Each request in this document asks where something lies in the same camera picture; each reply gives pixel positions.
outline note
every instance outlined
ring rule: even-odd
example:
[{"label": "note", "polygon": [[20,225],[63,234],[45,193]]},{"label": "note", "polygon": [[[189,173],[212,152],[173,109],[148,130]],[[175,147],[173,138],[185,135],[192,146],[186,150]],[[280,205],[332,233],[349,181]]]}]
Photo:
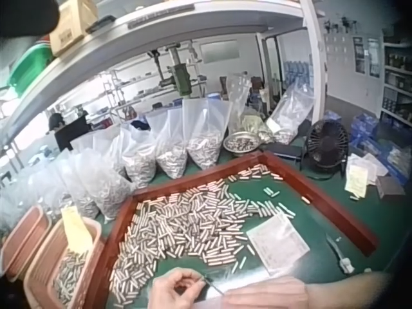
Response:
[{"label": "note", "polygon": [[93,240],[76,206],[62,209],[64,231],[68,247],[78,254],[85,253],[93,246]]},{"label": "note", "polygon": [[377,176],[385,176],[388,173],[388,169],[383,165],[376,157],[371,154],[367,153],[364,157],[364,160],[369,161],[376,165]]},{"label": "note", "polygon": [[348,166],[346,168],[346,172],[349,171],[349,168],[352,165],[360,166],[368,170],[368,185],[376,185],[377,179],[377,166],[369,161],[361,158],[354,153],[350,155],[348,158]]},{"label": "note", "polygon": [[368,186],[368,170],[357,165],[350,165],[349,172],[346,175],[345,190],[352,192],[354,195],[364,198]]},{"label": "note", "polygon": [[286,216],[273,216],[247,232],[270,275],[287,273],[310,251],[309,246]]}]

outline yellow paper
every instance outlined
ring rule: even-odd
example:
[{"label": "yellow paper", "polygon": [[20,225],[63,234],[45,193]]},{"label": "yellow paper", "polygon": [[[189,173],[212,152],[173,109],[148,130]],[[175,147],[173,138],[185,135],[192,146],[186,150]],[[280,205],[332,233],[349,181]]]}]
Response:
[{"label": "yellow paper", "polygon": [[93,246],[93,240],[76,206],[62,209],[64,231],[69,249],[82,254]]},{"label": "yellow paper", "polygon": [[364,198],[368,186],[368,170],[364,167],[351,165],[346,175],[345,190]]}]

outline poster on wall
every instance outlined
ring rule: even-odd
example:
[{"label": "poster on wall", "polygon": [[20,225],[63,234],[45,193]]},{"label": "poster on wall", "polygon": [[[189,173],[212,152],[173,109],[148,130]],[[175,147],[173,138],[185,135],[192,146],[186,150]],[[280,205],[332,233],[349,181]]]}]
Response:
[{"label": "poster on wall", "polygon": [[354,37],[353,45],[355,47],[355,71],[365,74],[365,49],[363,47],[363,38]]},{"label": "poster on wall", "polygon": [[380,61],[379,61],[379,41],[377,39],[368,39],[369,49],[369,75],[372,77],[380,77]]}]

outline white paper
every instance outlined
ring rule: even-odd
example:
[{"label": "white paper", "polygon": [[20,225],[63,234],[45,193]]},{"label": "white paper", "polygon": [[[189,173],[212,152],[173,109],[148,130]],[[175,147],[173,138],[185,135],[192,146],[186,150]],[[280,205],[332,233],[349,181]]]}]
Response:
[{"label": "white paper", "polygon": [[345,190],[354,193],[356,197],[364,198],[367,186],[368,170],[352,164],[346,175]]},{"label": "white paper", "polygon": [[377,176],[385,176],[388,173],[388,169],[383,165],[375,156],[371,153],[367,153],[364,157],[364,160],[369,161],[376,165],[376,174]]},{"label": "white paper", "polygon": [[270,275],[293,267],[298,259],[310,251],[284,215],[273,216],[249,230],[247,236]]},{"label": "white paper", "polygon": [[365,160],[354,153],[348,158],[348,164],[346,166],[346,174],[348,174],[349,168],[352,165],[363,167],[368,170],[368,185],[376,185],[377,179],[377,166],[371,161]]}]

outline workbench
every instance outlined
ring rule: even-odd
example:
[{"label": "workbench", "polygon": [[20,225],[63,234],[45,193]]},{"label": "workbench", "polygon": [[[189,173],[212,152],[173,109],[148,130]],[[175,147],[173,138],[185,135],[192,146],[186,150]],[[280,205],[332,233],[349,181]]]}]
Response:
[{"label": "workbench", "polygon": [[[229,162],[233,158],[231,154],[222,151],[219,164]],[[295,163],[291,161],[286,162],[292,165],[294,169],[298,169],[298,165]],[[195,174],[199,171],[200,169],[194,163],[188,162],[185,175]],[[304,170],[303,173],[309,175],[312,172]],[[170,181],[170,178],[163,172],[158,172],[151,185]],[[390,205],[380,201],[374,186],[368,187],[365,199],[353,201],[350,199],[350,194],[344,190],[345,179],[342,179],[340,174],[334,175],[327,181],[313,180],[312,182],[331,198],[337,200],[349,213],[354,215],[376,235],[379,243],[377,249],[369,257],[366,257],[315,207],[303,202],[301,195],[289,187],[287,183],[275,182],[271,178],[265,178],[259,181],[237,182],[231,185],[230,188],[231,192],[237,193],[242,198],[262,201],[267,199],[263,188],[271,187],[281,191],[276,201],[281,201],[296,213],[292,224],[310,247],[309,253],[303,256],[288,274],[303,280],[305,283],[326,283],[345,278],[345,275],[339,268],[335,254],[326,242],[325,233],[328,233],[333,239],[339,240],[337,244],[343,254],[351,259],[352,265],[355,267],[355,274],[364,272],[365,268],[390,271],[403,239],[409,232],[412,222],[412,208],[407,205]],[[249,230],[267,219],[252,217],[247,220],[243,230]],[[107,238],[113,223],[103,224],[101,217],[98,220],[102,223],[102,233]],[[252,256],[249,252],[245,254],[247,255],[245,266],[234,275],[229,274],[231,265],[226,267],[207,267],[197,257],[184,257],[181,259],[168,258],[165,261],[161,261],[155,276],[160,276],[174,267],[193,268],[211,277],[216,286],[223,291],[268,277],[260,259],[257,256]],[[205,293],[201,298],[205,299],[216,296],[218,296],[218,293],[213,289],[209,289],[207,295]],[[128,308],[145,308],[147,300],[148,289],[146,287],[134,304],[128,306]],[[112,308],[112,304],[113,299],[109,296],[106,308]]]}]

